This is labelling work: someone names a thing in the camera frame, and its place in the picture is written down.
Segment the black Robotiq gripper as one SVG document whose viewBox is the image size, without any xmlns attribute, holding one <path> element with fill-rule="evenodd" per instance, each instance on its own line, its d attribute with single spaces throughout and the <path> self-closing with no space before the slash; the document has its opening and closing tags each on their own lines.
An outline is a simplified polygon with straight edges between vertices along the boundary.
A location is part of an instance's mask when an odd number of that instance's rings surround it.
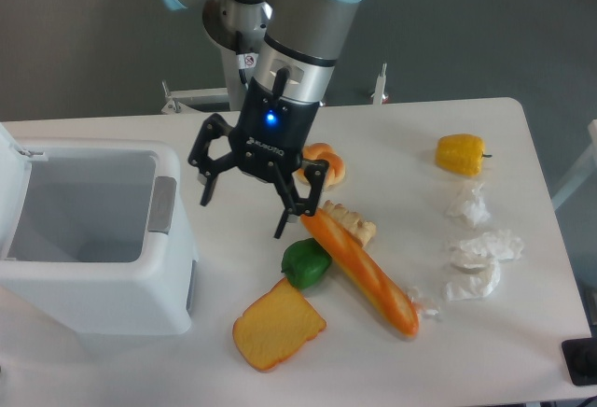
<svg viewBox="0 0 597 407">
<path fill-rule="evenodd" d="M 318 207 L 329 164 L 325 160 L 304 160 L 300 169 L 310 185 L 307 197 L 300 197 L 292 174 L 299 168 L 302 150 L 319 108 L 317 102 L 296 104 L 274 99 L 255 79 L 249 83 L 238 122 L 229 125 L 218 113 L 201 125 L 187 162 L 198 169 L 204 185 L 200 205 L 210 203 L 218 176 L 233 167 L 274 184 L 284 209 L 274 238 L 280 239 L 291 217 L 312 217 Z M 231 151 L 217 159 L 209 155 L 211 143 L 225 136 Z"/>
</svg>

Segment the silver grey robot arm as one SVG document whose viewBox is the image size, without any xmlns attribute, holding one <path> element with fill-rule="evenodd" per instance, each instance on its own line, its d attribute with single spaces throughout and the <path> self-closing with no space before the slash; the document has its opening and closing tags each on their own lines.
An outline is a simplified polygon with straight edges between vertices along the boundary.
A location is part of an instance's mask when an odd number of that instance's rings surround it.
<svg viewBox="0 0 597 407">
<path fill-rule="evenodd" d="M 210 116 L 188 161 L 208 204 L 218 177 L 236 168 L 271 183 L 282 221 L 312 216 L 332 172 L 303 148 L 362 0 L 162 0 L 171 10 L 200 7 L 219 47 L 235 125 Z"/>
</svg>

